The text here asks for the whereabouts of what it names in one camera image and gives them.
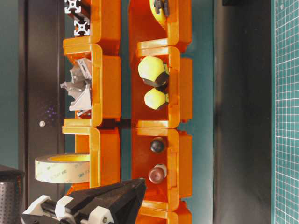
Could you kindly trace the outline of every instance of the white plastic part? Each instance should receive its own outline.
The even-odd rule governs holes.
[[[71,13],[70,9],[74,8],[76,13],[81,12],[81,6],[77,6],[77,2],[81,0],[64,0],[65,3],[69,2],[69,7],[64,7],[64,13]]]
[[[28,207],[26,211],[23,212],[23,214],[27,215],[34,215],[34,216],[49,216],[49,214],[45,213],[41,207],[42,203],[44,203],[47,200],[51,200],[49,196],[42,195],[38,199],[36,199],[31,205]]]
[[[90,86],[86,85],[83,93],[70,105],[70,111],[84,111],[92,108],[92,100],[90,95]]]
[[[87,29],[87,25],[90,25],[89,19],[85,19],[85,22],[79,23],[78,21],[74,20],[74,26],[78,26],[78,30],[74,31],[75,36],[80,36],[80,32],[84,32],[84,36],[90,35],[90,29]]]
[[[155,168],[161,168],[164,171],[165,178],[167,176],[167,167],[164,164],[157,164]]]
[[[109,209],[105,209],[103,207],[96,207],[90,214],[88,218],[88,222],[84,220],[81,221],[81,224],[108,224],[114,223],[111,212]]]
[[[55,215],[59,221],[61,219],[65,219],[68,222],[71,222],[71,224],[76,224],[74,217],[71,214],[69,214],[65,209],[65,206],[73,199],[73,197],[64,196],[57,202],[55,207]]]

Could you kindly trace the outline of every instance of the masking tape roll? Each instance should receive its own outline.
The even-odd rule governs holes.
[[[36,179],[47,183],[89,182],[89,154],[56,154],[36,158]]]

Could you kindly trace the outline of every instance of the screw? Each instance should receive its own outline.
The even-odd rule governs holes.
[[[39,122],[39,126],[40,126],[40,127],[45,127],[45,126],[46,126],[46,123],[45,123],[43,120],[41,120],[41,121]]]

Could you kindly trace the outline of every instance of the brown knob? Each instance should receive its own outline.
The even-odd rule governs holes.
[[[165,179],[165,172],[162,168],[156,167],[149,172],[149,180],[154,184],[160,184]]]

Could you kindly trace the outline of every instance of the black panel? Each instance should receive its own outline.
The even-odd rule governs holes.
[[[26,206],[40,195],[53,200],[64,186],[35,180],[35,158],[64,152],[64,1],[27,0],[20,6],[20,168],[27,173]]]
[[[224,6],[234,6],[241,2],[241,0],[222,0]]]
[[[215,224],[271,223],[271,1],[215,5]]]

